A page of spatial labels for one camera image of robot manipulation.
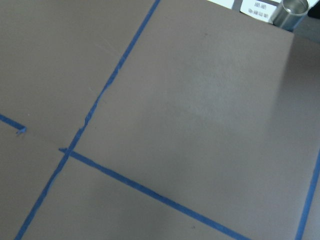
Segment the white printed label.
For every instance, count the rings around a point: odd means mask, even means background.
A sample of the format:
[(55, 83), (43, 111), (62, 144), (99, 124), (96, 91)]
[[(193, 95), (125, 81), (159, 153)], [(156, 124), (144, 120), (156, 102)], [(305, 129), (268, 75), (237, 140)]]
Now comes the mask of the white printed label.
[(271, 16), (276, 8), (277, 5), (262, 0), (243, 0), (240, 6), (240, 12), (256, 20), (270, 23)]

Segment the silver metal can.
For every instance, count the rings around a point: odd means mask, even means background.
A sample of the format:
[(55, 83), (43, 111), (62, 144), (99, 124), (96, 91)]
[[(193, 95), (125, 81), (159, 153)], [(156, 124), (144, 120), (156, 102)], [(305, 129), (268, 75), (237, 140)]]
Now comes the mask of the silver metal can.
[(271, 15), (271, 23), (292, 32), (310, 9), (307, 0), (282, 0)]

